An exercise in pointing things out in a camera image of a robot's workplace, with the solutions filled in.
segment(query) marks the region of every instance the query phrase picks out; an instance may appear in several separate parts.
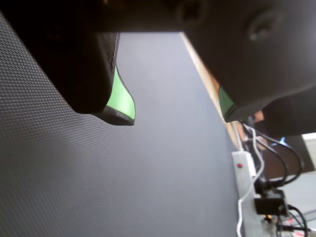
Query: black cable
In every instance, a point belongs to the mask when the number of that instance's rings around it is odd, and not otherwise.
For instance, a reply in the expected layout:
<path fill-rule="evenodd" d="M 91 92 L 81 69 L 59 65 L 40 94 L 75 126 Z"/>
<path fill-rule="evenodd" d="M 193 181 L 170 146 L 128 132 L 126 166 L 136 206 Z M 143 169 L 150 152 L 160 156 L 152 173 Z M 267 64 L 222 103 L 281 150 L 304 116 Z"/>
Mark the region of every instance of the black cable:
<path fill-rule="evenodd" d="M 304 215 L 301 213 L 301 211 L 298 208 L 292 205 L 288 205 L 288 209 L 296 211 L 301 216 L 303 224 L 304 224 L 304 236 L 308 237 L 308 226 L 307 226 L 307 222 Z"/>
<path fill-rule="evenodd" d="M 245 126 L 244 123 L 242 125 L 249 133 L 251 133 L 248 130 L 248 128 Z M 284 167 L 284 176 L 283 176 L 283 178 L 280 179 L 280 180 L 276 180 L 276 181 L 269 181 L 269 184 L 271 185 L 271 187 L 275 187 L 275 188 L 284 186 L 284 184 L 286 182 L 286 179 L 287 179 L 287 176 L 288 176 L 288 167 L 287 167 L 284 159 L 272 147 L 270 147 L 267 144 L 261 142 L 260 140 L 257 140 L 257 142 L 259 144 L 261 144 L 262 146 L 264 146 L 266 149 L 268 149 L 270 152 L 274 153 L 276 158 L 278 158 L 280 160 L 280 162 L 282 163 L 282 165 Z"/>
<path fill-rule="evenodd" d="M 299 224 L 300 225 L 300 227 L 302 227 L 303 228 L 303 225 L 302 225 L 302 223 L 297 219 L 297 217 L 292 213 L 292 212 L 290 212 L 290 215 L 295 219 L 295 221 L 297 222 L 297 224 Z"/>
<path fill-rule="evenodd" d="M 280 226 L 279 224 L 277 225 L 277 230 L 280 231 L 286 231 L 286 232 L 294 232 L 294 231 L 304 231 L 304 227 L 295 227 L 295 226 Z"/>
<path fill-rule="evenodd" d="M 276 224 L 276 237 L 281 237 L 282 236 L 282 231 L 283 231 L 283 225 L 281 221 L 281 217 L 277 217 L 277 224 Z"/>
<path fill-rule="evenodd" d="M 288 150 L 290 150 L 292 153 L 295 154 L 295 157 L 298 161 L 298 171 L 297 173 L 292 177 L 290 178 L 289 180 L 285 181 L 284 184 L 289 184 L 289 183 L 292 183 L 293 181 L 295 181 L 296 179 L 298 179 L 298 177 L 300 177 L 300 175 L 302 174 L 302 171 L 303 171 L 303 167 L 304 167 L 304 162 L 302 160 L 302 158 L 300 157 L 300 155 L 292 148 L 290 147 L 288 144 L 285 144 L 285 143 L 281 143 L 280 141 L 276 140 L 276 139 L 273 139 L 265 134 L 263 134 L 262 132 L 256 130 L 257 134 L 259 134 L 260 136 L 266 138 L 267 140 L 271 141 L 271 142 L 274 142 L 274 143 L 277 143 L 285 148 L 287 148 Z"/>

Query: power strip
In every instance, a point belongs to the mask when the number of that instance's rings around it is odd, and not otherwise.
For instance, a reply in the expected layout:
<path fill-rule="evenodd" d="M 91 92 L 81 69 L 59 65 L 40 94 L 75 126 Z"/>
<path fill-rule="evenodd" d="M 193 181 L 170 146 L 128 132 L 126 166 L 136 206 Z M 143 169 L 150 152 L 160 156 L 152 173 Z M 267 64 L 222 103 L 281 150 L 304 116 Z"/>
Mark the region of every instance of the power strip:
<path fill-rule="evenodd" d="M 255 165 L 253 163 L 252 156 L 249 152 L 238 151 L 233 152 L 233 163 L 237 181 L 237 189 L 239 197 L 242 197 L 251 184 L 252 178 L 256 175 Z M 243 237 L 266 237 L 264 234 L 261 216 L 256 213 L 254 198 L 255 190 L 252 188 L 250 194 L 242 203 L 242 218 L 244 234 Z"/>

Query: dark gray panel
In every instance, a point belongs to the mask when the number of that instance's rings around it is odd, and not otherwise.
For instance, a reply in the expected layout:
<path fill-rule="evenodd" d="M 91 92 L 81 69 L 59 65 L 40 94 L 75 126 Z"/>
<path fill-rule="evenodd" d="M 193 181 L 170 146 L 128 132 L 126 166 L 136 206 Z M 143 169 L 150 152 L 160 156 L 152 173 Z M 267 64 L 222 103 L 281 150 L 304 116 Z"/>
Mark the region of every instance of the dark gray panel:
<path fill-rule="evenodd" d="M 0 17 L 0 236 L 235 236 L 234 150 L 174 34 L 122 34 L 133 127 L 79 115 Z"/>

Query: white cable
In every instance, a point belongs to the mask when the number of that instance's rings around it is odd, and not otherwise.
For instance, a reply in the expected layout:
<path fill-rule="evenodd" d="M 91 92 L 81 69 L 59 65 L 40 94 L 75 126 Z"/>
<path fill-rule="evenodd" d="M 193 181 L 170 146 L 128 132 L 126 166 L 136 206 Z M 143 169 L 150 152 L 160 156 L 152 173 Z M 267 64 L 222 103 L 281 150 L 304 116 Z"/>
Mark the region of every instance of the white cable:
<path fill-rule="evenodd" d="M 237 142 L 238 142 L 238 150 L 242 152 L 243 151 L 243 147 L 242 147 L 242 143 L 241 143 L 240 134 L 239 134 L 238 129 L 237 129 L 237 121 L 233 122 L 233 127 L 234 127 L 234 130 L 235 130 L 235 134 L 236 134 L 236 138 L 237 138 Z"/>
<path fill-rule="evenodd" d="M 237 235 L 238 235 L 238 237 L 242 237 L 241 233 L 240 233 L 240 229 L 241 229 L 241 225 L 242 225 L 242 208 L 241 208 L 241 204 L 242 204 L 243 201 L 245 201 L 247 196 L 250 194 L 254 183 L 260 177 L 260 175 L 262 174 L 262 172 L 263 172 L 263 170 L 265 168 L 264 161 L 263 161 L 262 156 L 261 156 L 261 154 L 260 154 L 260 152 L 258 151 L 258 148 L 257 148 L 256 130 L 253 129 L 252 127 L 247 126 L 247 125 L 245 125 L 245 126 L 247 128 L 249 128 L 249 129 L 251 129 L 251 131 L 252 131 L 252 146 L 253 146 L 253 149 L 255 150 L 256 155 L 258 156 L 258 158 L 260 160 L 261 166 L 260 166 L 260 169 L 258 170 L 257 175 L 252 179 L 251 184 L 250 184 L 249 189 L 246 192 L 246 194 L 238 200 L 238 213 L 239 213 L 239 219 L 238 219 L 238 223 L 237 223 Z"/>

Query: green trim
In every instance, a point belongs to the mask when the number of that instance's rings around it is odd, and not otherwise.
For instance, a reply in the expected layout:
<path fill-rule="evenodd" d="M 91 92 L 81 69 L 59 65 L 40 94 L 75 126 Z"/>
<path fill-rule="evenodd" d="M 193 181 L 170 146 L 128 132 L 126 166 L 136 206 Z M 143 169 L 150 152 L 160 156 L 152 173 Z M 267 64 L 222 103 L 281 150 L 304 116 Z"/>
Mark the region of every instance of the green trim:
<path fill-rule="evenodd" d="M 125 114 L 131 119 L 135 119 L 134 100 L 123 85 L 116 67 L 113 79 L 112 93 L 107 106 L 121 112 L 122 114 Z"/>
<path fill-rule="evenodd" d="M 221 106 L 222 115 L 225 118 L 228 111 L 234 106 L 234 103 L 222 87 L 219 88 L 218 96 L 219 96 L 219 105 Z"/>

